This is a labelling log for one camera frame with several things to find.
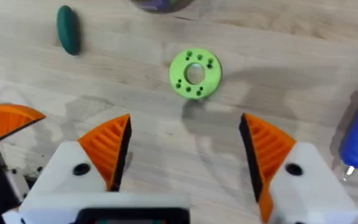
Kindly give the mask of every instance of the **green oval object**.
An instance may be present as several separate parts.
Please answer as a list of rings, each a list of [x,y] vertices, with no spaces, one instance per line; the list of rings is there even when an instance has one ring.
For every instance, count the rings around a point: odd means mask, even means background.
[[[68,6],[57,13],[57,35],[63,48],[70,55],[80,53],[80,27],[77,14]]]
[[[204,80],[192,84],[186,77],[187,69],[194,63],[204,68]],[[188,49],[180,52],[169,69],[169,79],[172,88],[181,96],[198,100],[212,94],[222,79],[222,66],[218,58],[205,49]]]

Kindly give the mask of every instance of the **black screw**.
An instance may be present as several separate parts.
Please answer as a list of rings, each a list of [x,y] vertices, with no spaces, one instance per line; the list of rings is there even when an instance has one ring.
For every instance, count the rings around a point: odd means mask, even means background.
[[[84,174],[88,173],[90,170],[91,170],[91,166],[89,164],[81,163],[74,167],[73,174],[74,175],[84,175]]]
[[[285,170],[291,175],[301,176],[303,175],[303,170],[298,164],[290,163],[285,166]]]

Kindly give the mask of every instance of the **wooden table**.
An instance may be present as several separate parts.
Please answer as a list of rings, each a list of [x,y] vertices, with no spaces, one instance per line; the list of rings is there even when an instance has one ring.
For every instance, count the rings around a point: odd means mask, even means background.
[[[57,40],[62,4],[81,18],[79,57]],[[206,102],[168,82],[188,47],[223,65]],[[189,193],[193,223],[260,223],[241,114],[312,142],[340,177],[338,147],[358,107],[358,0],[195,0],[166,15],[129,0],[0,0],[0,102],[47,115],[0,144],[10,166],[36,173],[62,141],[130,113],[122,191]],[[358,206],[358,172],[344,185]]]

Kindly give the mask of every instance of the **green ring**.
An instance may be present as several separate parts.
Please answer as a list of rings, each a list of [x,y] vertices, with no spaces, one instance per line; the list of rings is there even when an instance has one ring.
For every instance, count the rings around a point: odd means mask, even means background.
[[[194,85],[186,78],[187,68],[194,63],[203,66],[205,77],[201,83]],[[169,68],[172,88],[181,96],[198,100],[212,94],[222,79],[222,66],[218,58],[205,49],[187,49],[180,52]]]

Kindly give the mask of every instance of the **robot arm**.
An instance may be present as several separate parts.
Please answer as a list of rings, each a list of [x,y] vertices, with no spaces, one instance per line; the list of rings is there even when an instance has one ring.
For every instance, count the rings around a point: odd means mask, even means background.
[[[0,140],[44,117],[0,105]],[[31,190],[20,169],[8,170],[0,156],[0,223],[189,223],[186,196],[118,192],[131,132],[127,114],[61,143]]]
[[[44,117],[0,105],[0,140]],[[249,114],[239,129],[262,222],[354,222],[358,210],[317,148]],[[131,132],[124,115],[61,143],[31,190],[20,169],[8,170],[0,156],[0,223],[190,223],[187,197],[118,192]]]

